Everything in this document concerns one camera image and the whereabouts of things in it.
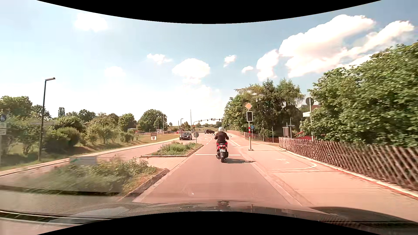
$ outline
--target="black car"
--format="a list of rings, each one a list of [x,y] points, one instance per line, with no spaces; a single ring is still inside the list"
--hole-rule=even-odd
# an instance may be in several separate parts
[[[180,140],[191,140],[193,138],[193,136],[191,135],[190,132],[183,132],[180,135]]]

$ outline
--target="diamond-shaped sign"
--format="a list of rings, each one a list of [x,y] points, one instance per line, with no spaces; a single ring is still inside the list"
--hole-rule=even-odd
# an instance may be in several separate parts
[[[250,110],[250,108],[252,107],[252,105],[251,105],[250,103],[247,103],[247,104],[245,105],[245,107],[246,107],[248,110]]]

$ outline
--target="lamp post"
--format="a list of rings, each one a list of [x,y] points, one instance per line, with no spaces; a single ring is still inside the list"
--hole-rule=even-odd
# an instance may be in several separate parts
[[[164,123],[165,123],[165,118],[166,118],[166,115],[165,114],[163,114],[163,120],[162,120],[162,125],[163,125],[163,131],[161,132],[161,134],[164,134]]]
[[[45,79],[45,85],[43,87],[43,104],[42,104],[42,118],[41,118],[41,133],[39,134],[39,154],[38,161],[41,160],[42,153],[42,132],[43,132],[43,113],[45,112],[45,91],[46,91],[46,82],[55,80],[55,77]]]

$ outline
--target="black jacket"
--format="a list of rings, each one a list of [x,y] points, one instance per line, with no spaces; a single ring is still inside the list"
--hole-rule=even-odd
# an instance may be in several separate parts
[[[229,140],[229,137],[225,132],[221,131],[216,133],[215,140],[217,140],[216,143],[225,143],[226,140]]]

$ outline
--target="round sign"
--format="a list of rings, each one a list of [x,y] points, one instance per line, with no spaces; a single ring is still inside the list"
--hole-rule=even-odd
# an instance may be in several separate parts
[[[308,97],[308,98],[305,100],[305,102],[306,102],[306,104],[307,104],[307,105],[313,105],[315,101],[314,101],[311,97]]]
[[[6,114],[2,113],[0,114],[0,122],[5,122],[7,119]]]

